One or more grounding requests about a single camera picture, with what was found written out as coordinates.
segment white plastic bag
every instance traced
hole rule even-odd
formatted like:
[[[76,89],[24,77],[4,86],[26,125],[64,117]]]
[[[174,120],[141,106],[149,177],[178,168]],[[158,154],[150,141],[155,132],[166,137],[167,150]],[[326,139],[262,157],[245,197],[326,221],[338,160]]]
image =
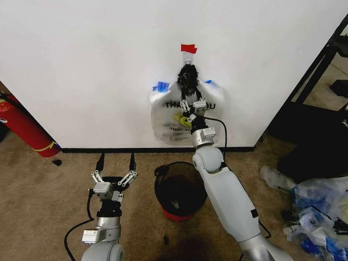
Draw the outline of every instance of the white plastic bag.
[[[260,176],[266,181],[267,186],[284,193],[289,193],[296,186],[291,178],[266,165],[261,167]]]
[[[207,101],[207,111],[205,116],[215,119],[222,119],[225,109],[225,95],[221,87],[208,80],[203,82],[199,80],[199,91]],[[151,122],[154,135],[157,139],[162,140],[168,145],[191,146],[191,123],[183,116],[180,108],[181,91],[176,82],[165,84],[159,82],[157,87],[154,87],[151,95]],[[189,105],[197,101],[197,97],[193,94],[186,97]],[[221,123],[207,120],[209,127],[214,127],[218,140]]]

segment debris on floor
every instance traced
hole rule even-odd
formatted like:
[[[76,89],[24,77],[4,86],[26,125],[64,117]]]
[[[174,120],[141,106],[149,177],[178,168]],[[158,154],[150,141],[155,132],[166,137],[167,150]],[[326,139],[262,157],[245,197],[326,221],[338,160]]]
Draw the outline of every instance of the debris on floor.
[[[60,166],[61,165],[61,160],[60,159],[56,159],[56,160],[53,160],[52,163],[54,165]]]
[[[314,178],[291,188],[292,180],[277,170],[263,166],[260,175],[293,201],[293,210],[282,211],[289,241],[322,261],[348,260],[348,177]]]
[[[168,235],[164,235],[164,237],[163,237],[163,243],[164,243],[164,245],[169,245],[169,237],[168,237]]]

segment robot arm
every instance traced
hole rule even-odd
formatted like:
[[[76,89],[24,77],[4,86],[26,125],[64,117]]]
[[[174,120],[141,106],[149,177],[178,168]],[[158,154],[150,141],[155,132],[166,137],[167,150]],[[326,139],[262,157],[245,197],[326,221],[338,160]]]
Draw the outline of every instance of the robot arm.
[[[82,261],[123,260],[123,247],[119,244],[122,192],[138,176],[133,153],[130,159],[129,172],[124,177],[102,177],[104,154],[101,155],[96,170],[91,173],[96,182],[93,193],[100,198],[102,208],[97,212],[95,228],[85,229],[83,232],[82,242],[90,244],[90,247],[84,252]]]
[[[188,106],[190,114],[195,168],[204,181],[208,197],[224,229],[233,236],[249,261],[293,261],[282,249],[269,242],[260,232],[258,213],[237,176],[224,162],[221,151],[213,147],[214,128],[204,121],[206,104],[203,98]]]

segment yellow smiley face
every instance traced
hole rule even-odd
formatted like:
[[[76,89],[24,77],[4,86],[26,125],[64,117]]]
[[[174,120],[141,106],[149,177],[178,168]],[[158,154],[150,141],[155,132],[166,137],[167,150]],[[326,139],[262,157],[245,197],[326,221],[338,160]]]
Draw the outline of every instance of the yellow smiley face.
[[[192,124],[188,121],[188,118],[183,116],[182,113],[177,113],[173,116],[174,120],[177,120],[182,126],[191,128]]]

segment red tape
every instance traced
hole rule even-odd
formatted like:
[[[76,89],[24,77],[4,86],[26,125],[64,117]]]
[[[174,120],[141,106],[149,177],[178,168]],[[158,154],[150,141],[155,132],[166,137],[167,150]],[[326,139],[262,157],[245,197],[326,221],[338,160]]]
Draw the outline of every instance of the red tape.
[[[196,53],[197,48],[195,47],[195,45],[181,45],[181,51],[188,53]]]

